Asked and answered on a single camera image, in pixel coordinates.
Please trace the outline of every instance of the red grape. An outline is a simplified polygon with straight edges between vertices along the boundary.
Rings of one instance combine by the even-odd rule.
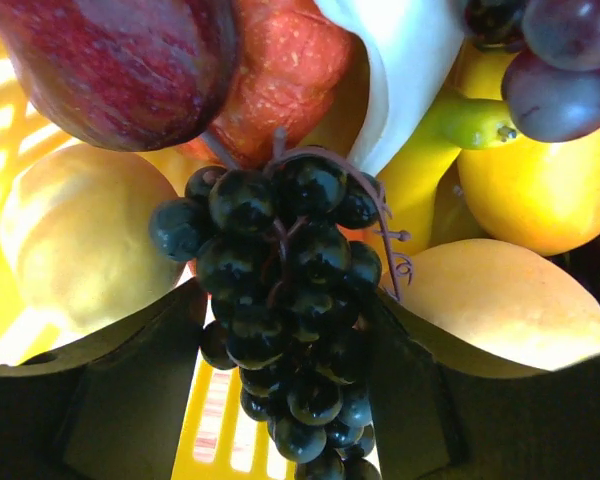
[[[502,80],[511,119],[527,137],[565,142],[600,128],[600,69],[560,70],[524,50]]]
[[[529,48],[549,65],[600,68],[600,0],[530,0],[522,31]]]

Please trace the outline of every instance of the yellow basket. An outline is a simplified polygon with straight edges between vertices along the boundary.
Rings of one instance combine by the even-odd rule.
[[[18,173],[76,142],[29,104],[0,40],[0,212]],[[173,150],[143,156],[167,177],[182,177],[191,168]],[[0,249],[0,363],[17,365],[76,339],[26,309]],[[215,371],[199,358],[192,387],[173,480],[293,478],[293,465],[273,447],[266,424],[242,413],[236,371]]]

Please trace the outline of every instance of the yellow banana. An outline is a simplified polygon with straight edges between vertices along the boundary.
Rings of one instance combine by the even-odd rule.
[[[377,175],[393,212],[394,232],[410,234],[406,242],[392,240],[394,251],[413,255],[429,247],[436,189],[462,149],[487,149],[517,138],[506,103],[467,98],[443,86],[413,135]],[[382,239],[365,232],[365,241],[380,253],[386,269]]]

